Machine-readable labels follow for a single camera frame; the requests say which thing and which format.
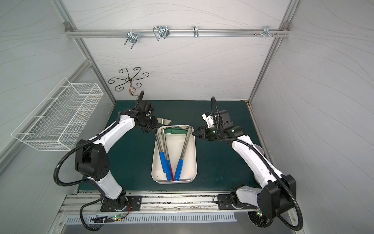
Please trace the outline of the steel blue hoe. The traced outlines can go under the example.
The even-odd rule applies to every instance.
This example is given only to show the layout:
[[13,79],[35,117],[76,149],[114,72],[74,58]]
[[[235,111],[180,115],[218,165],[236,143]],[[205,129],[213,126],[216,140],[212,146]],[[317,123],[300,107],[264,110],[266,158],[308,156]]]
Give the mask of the steel blue hoe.
[[166,178],[167,178],[167,181],[169,181],[169,170],[171,168],[171,165],[170,165],[170,160],[169,160],[166,134],[165,134],[165,129],[164,128],[161,129],[161,135],[162,135],[162,141],[163,141],[163,146],[164,146],[164,154],[165,154],[166,166],[167,166]]
[[182,147],[180,159],[178,161],[178,164],[177,164],[177,167],[176,167],[176,170],[175,170],[174,181],[179,181],[180,180],[180,176],[181,176],[181,172],[182,172],[182,168],[183,168],[183,163],[184,163],[184,156],[185,156],[186,148],[187,148],[187,145],[189,143],[189,139],[190,139],[190,136],[191,136],[191,133],[192,133],[192,127],[189,127],[187,129],[187,131],[188,132],[186,134],[185,141],[184,141],[184,144],[183,144],[183,147]]
[[187,150],[187,146],[190,140],[190,136],[192,134],[192,127],[190,125],[178,125],[178,130],[184,130],[185,131],[185,138],[182,140],[182,138],[179,136],[176,140],[176,146],[178,149],[180,149],[180,160],[184,159],[185,152]]
[[[168,120],[168,119],[160,118],[160,117],[157,117],[156,119],[157,119],[159,124],[165,125],[165,126],[170,125],[170,123],[172,122],[172,120]],[[163,148],[162,148],[161,140],[160,140],[160,137],[158,135],[157,129],[154,130],[154,134],[155,134],[155,138],[156,138],[157,148],[158,148],[158,151],[159,151],[161,166],[162,166],[163,172],[166,174],[168,172],[167,166],[166,166],[166,157],[164,155],[164,151],[163,151]]]

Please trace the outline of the green red hoe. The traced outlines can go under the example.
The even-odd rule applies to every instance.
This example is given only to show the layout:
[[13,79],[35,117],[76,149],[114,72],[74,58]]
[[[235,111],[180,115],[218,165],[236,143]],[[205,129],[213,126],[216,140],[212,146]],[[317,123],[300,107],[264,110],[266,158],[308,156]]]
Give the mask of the green red hoe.
[[187,134],[187,130],[185,129],[176,129],[176,128],[169,128],[165,130],[165,134]]
[[173,171],[172,171],[171,168],[170,168],[170,170],[169,170],[169,181],[174,181]]

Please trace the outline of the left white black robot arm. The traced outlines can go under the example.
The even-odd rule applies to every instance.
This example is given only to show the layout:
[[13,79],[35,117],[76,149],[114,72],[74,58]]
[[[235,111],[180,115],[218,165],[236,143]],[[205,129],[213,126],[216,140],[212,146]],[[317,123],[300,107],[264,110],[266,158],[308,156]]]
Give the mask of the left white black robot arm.
[[117,119],[95,137],[87,142],[81,140],[76,154],[75,169],[89,181],[93,182],[103,196],[103,202],[112,209],[122,211],[127,205],[126,192],[117,183],[111,173],[108,152],[128,131],[140,128],[142,132],[150,132],[158,127],[158,120],[152,116],[153,105],[143,100],[141,91],[137,104],[133,109],[119,112]]

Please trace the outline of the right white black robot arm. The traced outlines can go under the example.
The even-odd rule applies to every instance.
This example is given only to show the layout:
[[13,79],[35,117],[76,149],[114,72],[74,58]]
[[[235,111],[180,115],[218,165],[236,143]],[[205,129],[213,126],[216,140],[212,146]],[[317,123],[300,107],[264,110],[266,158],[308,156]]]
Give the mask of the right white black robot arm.
[[284,175],[276,169],[245,134],[241,126],[235,126],[228,111],[218,110],[215,97],[211,98],[211,110],[203,114],[205,126],[199,127],[193,135],[206,141],[226,142],[238,153],[253,172],[260,188],[242,185],[233,193],[244,204],[259,209],[260,215],[273,219],[290,209],[300,211],[296,200],[296,181],[291,175]]

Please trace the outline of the white plastic storage tray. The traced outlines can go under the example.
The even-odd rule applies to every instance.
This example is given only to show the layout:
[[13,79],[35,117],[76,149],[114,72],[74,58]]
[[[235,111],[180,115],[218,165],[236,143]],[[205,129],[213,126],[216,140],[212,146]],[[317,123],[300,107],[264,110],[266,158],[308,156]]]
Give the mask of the white plastic storage tray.
[[[177,125],[162,126],[158,128],[157,130],[158,135],[160,137],[162,148],[164,151],[162,135],[161,135],[162,128],[164,128],[165,130],[169,128],[177,129]],[[176,140],[178,137],[181,137],[182,140],[184,140],[185,134],[166,134],[168,154],[169,154],[170,165],[173,171],[173,176],[175,174],[175,170],[176,170],[179,157],[180,157],[180,149],[178,149],[176,146]],[[197,172],[198,170],[197,170],[197,157],[196,157],[196,143],[195,143],[195,137],[192,134],[190,136],[187,150],[185,152],[183,168],[182,168],[179,181],[167,181],[166,174],[163,172],[163,169],[161,166],[157,144],[155,143],[154,153],[153,153],[152,172],[151,172],[151,176],[155,182],[157,182],[158,184],[191,183],[195,180],[197,176]]]

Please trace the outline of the bronze scroll jewelry stand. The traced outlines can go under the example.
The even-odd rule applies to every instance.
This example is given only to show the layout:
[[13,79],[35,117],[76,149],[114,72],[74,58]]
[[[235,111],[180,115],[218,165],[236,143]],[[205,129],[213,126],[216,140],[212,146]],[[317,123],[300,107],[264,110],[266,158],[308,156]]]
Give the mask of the bronze scroll jewelry stand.
[[123,78],[119,77],[112,77],[108,80],[108,84],[115,84],[115,91],[122,92],[125,90],[125,85],[129,85],[129,94],[135,98],[136,101],[139,98],[143,98],[144,92],[141,91],[137,94],[137,90],[142,87],[142,83],[140,80],[148,78],[150,73],[142,71],[141,67],[135,67],[132,69],[135,74],[130,75],[129,70],[127,68],[122,68],[118,71],[120,75],[124,75]]

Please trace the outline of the purple ceramic bowl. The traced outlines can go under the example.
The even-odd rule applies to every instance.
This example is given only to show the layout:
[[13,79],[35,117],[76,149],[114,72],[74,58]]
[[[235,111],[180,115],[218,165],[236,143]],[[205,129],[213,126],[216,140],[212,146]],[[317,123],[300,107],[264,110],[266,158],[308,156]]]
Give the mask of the purple ceramic bowl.
[[257,144],[253,144],[252,151],[254,151],[257,156],[261,156],[261,157],[265,156],[265,153],[264,153],[263,149],[261,148],[261,146],[259,146]]

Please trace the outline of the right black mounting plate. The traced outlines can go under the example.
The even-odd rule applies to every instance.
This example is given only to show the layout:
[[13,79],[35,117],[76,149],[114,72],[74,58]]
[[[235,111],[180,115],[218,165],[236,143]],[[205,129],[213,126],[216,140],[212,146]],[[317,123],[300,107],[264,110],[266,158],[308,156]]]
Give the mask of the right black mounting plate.
[[219,210],[251,210],[256,209],[255,206],[242,203],[234,194],[220,194],[216,196],[214,202],[218,204]]

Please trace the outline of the black mounting plate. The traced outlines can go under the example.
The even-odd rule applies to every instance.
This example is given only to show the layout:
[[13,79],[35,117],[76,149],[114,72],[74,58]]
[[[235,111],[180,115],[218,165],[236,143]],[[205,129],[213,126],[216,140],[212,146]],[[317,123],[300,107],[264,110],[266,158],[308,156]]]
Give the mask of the black mounting plate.
[[101,212],[128,212],[139,211],[141,196],[120,196],[118,199],[104,198],[101,202]]
[[220,194],[216,196],[214,202],[218,204],[219,210],[251,210],[256,209],[255,206],[242,203],[234,194]]

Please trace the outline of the left metal u-bolt clamp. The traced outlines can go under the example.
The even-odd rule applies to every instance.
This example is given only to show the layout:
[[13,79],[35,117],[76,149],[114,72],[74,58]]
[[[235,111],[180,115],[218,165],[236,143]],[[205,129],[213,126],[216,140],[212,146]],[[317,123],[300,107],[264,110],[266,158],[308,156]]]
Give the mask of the left metal u-bolt clamp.
[[130,46],[130,49],[133,49],[134,45],[137,44],[138,42],[138,36],[133,33],[132,31],[128,32],[127,33],[127,38],[126,38],[126,41],[124,42],[124,45],[131,45]]

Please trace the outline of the double metal u-bolt clamp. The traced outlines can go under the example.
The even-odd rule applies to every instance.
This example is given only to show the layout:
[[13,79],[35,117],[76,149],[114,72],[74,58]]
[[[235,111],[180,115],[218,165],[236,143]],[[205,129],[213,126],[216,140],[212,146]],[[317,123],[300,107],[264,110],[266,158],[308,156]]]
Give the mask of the double metal u-bolt clamp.
[[170,31],[167,26],[156,26],[153,28],[153,33],[157,41],[160,41],[161,38],[165,39],[170,35]]

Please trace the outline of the small metal clamp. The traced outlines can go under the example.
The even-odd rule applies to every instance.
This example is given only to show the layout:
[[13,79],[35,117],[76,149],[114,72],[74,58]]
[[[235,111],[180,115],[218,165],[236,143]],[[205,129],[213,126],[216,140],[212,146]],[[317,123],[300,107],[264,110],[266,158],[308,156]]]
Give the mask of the small metal clamp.
[[198,30],[198,27],[197,26],[194,26],[193,27],[193,36],[195,38],[198,38],[199,37],[199,30]]

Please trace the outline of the right metal bolt clamp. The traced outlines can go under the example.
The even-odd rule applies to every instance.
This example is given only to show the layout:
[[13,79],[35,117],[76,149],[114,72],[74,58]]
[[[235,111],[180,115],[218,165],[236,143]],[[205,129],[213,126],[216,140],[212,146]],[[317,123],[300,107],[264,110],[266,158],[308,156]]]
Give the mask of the right metal bolt clamp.
[[266,26],[261,33],[253,33],[255,37],[261,36],[262,38],[266,37],[277,37],[279,34],[277,32],[271,32],[269,26]]

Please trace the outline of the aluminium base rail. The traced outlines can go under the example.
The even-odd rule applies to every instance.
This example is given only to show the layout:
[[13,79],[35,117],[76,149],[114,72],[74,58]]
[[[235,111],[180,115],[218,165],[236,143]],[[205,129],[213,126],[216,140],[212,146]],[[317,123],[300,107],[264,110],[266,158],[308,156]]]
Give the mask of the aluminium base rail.
[[[218,209],[216,196],[229,191],[130,191],[127,196],[141,196],[139,211],[135,213],[196,213],[224,212]],[[83,191],[67,195],[58,211],[59,215],[77,215],[82,205],[100,197],[97,192]],[[226,210],[232,212],[255,212],[251,210]]]

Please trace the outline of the horizontal aluminium rail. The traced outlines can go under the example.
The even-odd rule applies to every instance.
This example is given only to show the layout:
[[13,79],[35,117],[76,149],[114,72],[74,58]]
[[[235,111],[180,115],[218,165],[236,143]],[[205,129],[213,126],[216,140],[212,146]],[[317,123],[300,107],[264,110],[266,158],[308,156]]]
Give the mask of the horizontal aluminium rail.
[[[199,38],[240,38],[255,37],[253,33],[261,33],[263,29],[201,29]],[[69,38],[125,38],[127,33],[132,31],[138,38],[155,38],[152,29],[139,30],[75,30],[66,31]],[[169,29],[169,38],[195,38],[193,28],[191,29]],[[291,33],[289,30],[270,29],[271,32],[277,32],[277,37],[288,37]]]

